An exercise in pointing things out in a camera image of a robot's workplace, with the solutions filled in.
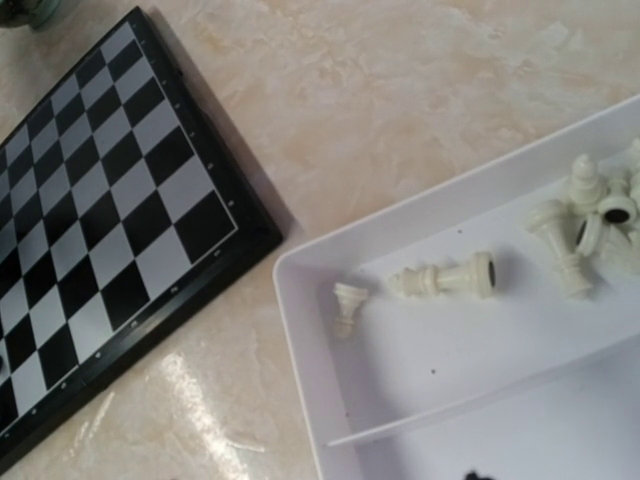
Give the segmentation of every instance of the white chess piece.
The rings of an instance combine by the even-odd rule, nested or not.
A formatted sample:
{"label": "white chess piece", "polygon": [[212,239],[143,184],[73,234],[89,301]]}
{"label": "white chess piece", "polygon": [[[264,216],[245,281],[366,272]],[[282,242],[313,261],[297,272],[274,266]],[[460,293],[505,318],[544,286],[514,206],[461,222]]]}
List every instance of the white chess piece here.
{"label": "white chess piece", "polygon": [[640,138],[632,142],[631,153],[636,157],[636,164],[631,169],[629,196],[636,202],[636,207],[640,208]]}
{"label": "white chess piece", "polygon": [[475,253],[458,267],[405,268],[389,279],[391,290],[406,297],[436,296],[444,290],[468,291],[484,299],[493,295],[495,283],[495,267],[488,252]]}
{"label": "white chess piece", "polygon": [[627,172],[613,172],[609,177],[608,187],[609,194],[598,204],[598,213],[614,225],[632,223],[638,214],[638,207],[629,197]]}
{"label": "white chess piece", "polygon": [[595,212],[606,196],[607,187],[598,173],[598,165],[588,155],[580,155],[573,162],[566,190],[569,206],[576,215]]}
{"label": "white chess piece", "polygon": [[633,241],[614,225],[606,225],[599,215],[589,215],[576,239],[576,252],[589,257],[598,254],[602,260],[627,273],[640,274],[639,235]]}
{"label": "white chess piece", "polygon": [[335,293],[340,306],[340,314],[335,319],[333,332],[338,338],[349,338],[355,325],[354,314],[358,307],[369,298],[369,292],[364,288],[336,283],[333,293]]}
{"label": "white chess piece", "polygon": [[525,221],[525,228],[543,240],[551,250],[554,269],[560,276],[562,290],[567,297],[585,298],[592,288],[580,268],[580,255],[569,248],[563,231],[566,207],[558,200],[550,200],[534,207]]}

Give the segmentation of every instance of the white tray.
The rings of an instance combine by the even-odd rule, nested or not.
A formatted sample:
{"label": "white tray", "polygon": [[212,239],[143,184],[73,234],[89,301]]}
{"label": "white tray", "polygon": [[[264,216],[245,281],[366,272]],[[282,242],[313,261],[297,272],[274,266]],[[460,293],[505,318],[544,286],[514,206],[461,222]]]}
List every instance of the white tray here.
{"label": "white tray", "polygon": [[[600,371],[595,363],[612,354],[606,361],[620,371],[632,372],[630,365],[640,371],[634,350],[640,279],[596,265],[593,299],[567,301],[548,250],[522,223],[533,205],[558,196],[575,157],[587,152],[631,164],[625,150],[639,133],[636,97],[279,260],[274,281],[323,479],[462,480],[484,463],[496,480],[637,476],[638,455],[623,452],[640,451],[640,429],[630,425],[640,425],[640,412],[625,418],[627,410],[603,406],[602,398],[587,399],[571,386],[613,388],[618,379],[580,371]],[[402,301],[385,287],[405,266],[465,260],[477,250],[494,254],[496,299]],[[336,281],[372,293],[347,341],[331,330]],[[633,378],[629,373],[618,386],[637,403],[640,380]],[[549,385],[532,391],[543,384]],[[611,458],[600,453],[611,448],[602,446],[598,455],[585,454],[602,443],[598,429],[572,428],[563,401],[579,404],[569,410],[574,424],[580,418],[591,425],[599,418],[596,407],[610,408],[611,418],[602,422],[610,421],[607,432],[624,448],[613,449]],[[437,425],[443,420],[451,421]],[[513,428],[530,435],[518,443]],[[561,434],[570,445],[555,444]],[[547,445],[527,444],[533,439]],[[545,455],[553,449],[562,455],[549,461]],[[574,454],[580,466],[564,461]],[[532,457],[540,457],[535,468],[516,469]],[[595,475],[603,465],[607,474]]]}

